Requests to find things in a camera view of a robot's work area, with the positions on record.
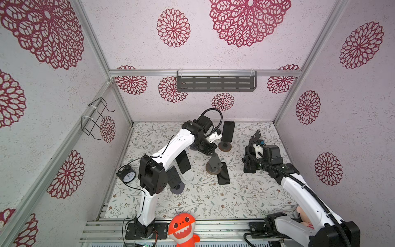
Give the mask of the phone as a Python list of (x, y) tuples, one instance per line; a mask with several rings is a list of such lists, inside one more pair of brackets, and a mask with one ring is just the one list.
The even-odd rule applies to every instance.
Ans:
[(210, 159), (209, 159), (209, 163), (212, 167), (222, 167), (222, 163), (221, 160), (219, 158), (218, 154), (213, 155)]
[(223, 131), (222, 131), (222, 142), (231, 143), (234, 135), (236, 123), (234, 121), (225, 121), (223, 124)]
[(225, 162), (222, 162), (221, 171), (217, 174), (217, 178), (219, 185), (230, 184), (230, 177), (227, 169), (227, 164)]
[(179, 185), (182, 182), (178, 174), (178, 171), (174, 166), (172, 166), (169, 170), (167, 170), (166, 175), (168, 178), (168, 184), (170, 188), (175, 188), (177, 185)]
[(189, 161), (187, 152), (183, 150), (177, 157), (176, 162), (179, 167), (179, 170), (182, 174), (185, 174), (187, 171), (191, 169), (191, 163)]

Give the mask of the black stand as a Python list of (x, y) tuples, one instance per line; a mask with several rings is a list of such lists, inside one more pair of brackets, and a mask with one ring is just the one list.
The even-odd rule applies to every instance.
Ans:
[(255, 143), (255, 142), (259, 141), (260, 138), (261, 138), (261, 132), (260, 132), (260, 130), (257, 130), (257, 131), (254, 133), (254, 135), (251, 136), (251, 138), (250, 138), (250, 140), (249, 140), (249, 143), (250, 143), (250, 144), (251, 144), (251, 143)]

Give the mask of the wooden round stand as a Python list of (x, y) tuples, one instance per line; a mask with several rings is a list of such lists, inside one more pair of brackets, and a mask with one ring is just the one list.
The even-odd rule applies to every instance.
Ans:
[(232, 149), (232, 144), (229, 142), (223, 142), (221, 141), (218, 144), (218, 148), (222, 151), (222, 152), (229, 152)]
[(207, 163), (206, 166), (205, 166), (205, 169), (206, 169), (207, 173), (209, 173), (210, 175), (215, 176), (215, 175), (218, 175), (221, 172), (222, 167), (221, 166), (220, 167), (212, 167), (210, 165), (210, 163)]

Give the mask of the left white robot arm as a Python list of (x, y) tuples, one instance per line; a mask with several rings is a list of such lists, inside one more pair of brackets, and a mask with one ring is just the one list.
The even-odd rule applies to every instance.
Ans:
[(130, 163), (121, 166), (116, 176), (126, 186), (133, 179), (139, 179), (138, 190), (142, 192), (141, 205), (135, 218), (127, 220), (122, 228), (122, 236), (126, 240), (148, 239), (160, 235), (154, 229), (157, 196), (172, 181), (180, 180), (176, 172), (171, 171), (171, 163), (189, 146), (210, 157), (208, 173), (218, 175), (223, 167), (216, 154), (215, 140), (220, 136), (218, 128), (213, 127), (209, 117), (202, 113), (198, 119), (186, 121), (181, 130), (173, 135), (168, 144), (153, 155), (138, 158), (139, 171), (134, 172)]

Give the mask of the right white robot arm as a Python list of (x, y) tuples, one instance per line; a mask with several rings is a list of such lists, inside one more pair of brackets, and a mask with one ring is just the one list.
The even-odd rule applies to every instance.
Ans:
[(243, 163), (247, 170), (266, 171), (295, 199), (313, 225), (308, 227), (285, 213), (274, 213), (264, 219), (264, 230), (251, 230), (244, 237), (288, 239), (303, 247), (360, 246), (359, 227), (352, 221), (345, 222), (307, 185), (292, 164), (283, 163), (279, 147), (250, 143), (245, 148)]

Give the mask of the grey round stand front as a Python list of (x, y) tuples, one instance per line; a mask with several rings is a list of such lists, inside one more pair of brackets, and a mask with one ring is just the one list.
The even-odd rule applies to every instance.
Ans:
[(179, 195), (184, 191), (184, 188), (185, 188), (185, 184), (183, 182), (181, 182), (175, 188), (171, 188), (170, 191), (175, 195)]

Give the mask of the boy doll plush toy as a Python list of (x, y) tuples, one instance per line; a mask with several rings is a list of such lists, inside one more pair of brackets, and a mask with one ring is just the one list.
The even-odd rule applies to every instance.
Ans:
[(304, 210), (300, 206), (298, 206), (296, 210), (300, 215), (301, 224), (303, 224), (304, 226), (309, 227), (311, 229), (314, 229), (314, 226), (313, 226), (311, 220), (309, 219), (307, 214), (304, 212)]

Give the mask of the red shark plush toy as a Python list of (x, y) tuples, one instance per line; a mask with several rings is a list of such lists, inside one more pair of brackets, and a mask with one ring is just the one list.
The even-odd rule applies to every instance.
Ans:
[(168, 226), (168, 236), (177, 243), (177, 247), (194, 247), (200, 237), (194, 233), (196, 220), (188, 213), (176, 215)]

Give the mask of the small black alarm clock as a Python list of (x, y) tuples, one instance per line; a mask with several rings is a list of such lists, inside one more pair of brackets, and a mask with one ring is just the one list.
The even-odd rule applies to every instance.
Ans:
[(122, 183), (129, 184), (136, 178), (136, 172), (131, 165), (124, 165), (119, 168), (116, 176)]

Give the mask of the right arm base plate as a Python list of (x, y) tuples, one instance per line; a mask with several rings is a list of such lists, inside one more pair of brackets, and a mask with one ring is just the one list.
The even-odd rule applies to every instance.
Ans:
[(262, 238), (262, 235), (277, 235), (275, 228), (267, 220), (251, 221), (249, 222), (249, 228), (253, 239)]

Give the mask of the grey wall shelf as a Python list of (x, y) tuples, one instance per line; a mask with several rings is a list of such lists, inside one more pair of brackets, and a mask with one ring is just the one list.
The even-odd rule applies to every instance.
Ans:
[(249, 93), (257, 88), (257, 76), (255, 71), (241, 74), (187, 74), (177, 71), (176, 88), (186, 93)]

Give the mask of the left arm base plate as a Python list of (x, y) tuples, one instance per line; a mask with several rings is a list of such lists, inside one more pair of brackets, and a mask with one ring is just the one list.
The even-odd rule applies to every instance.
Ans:
[(143, 226), (139, 221), (127, 224), (126, 240), (163, 240), (168, 237), (168, 223), (152, 222), (148, 226)]

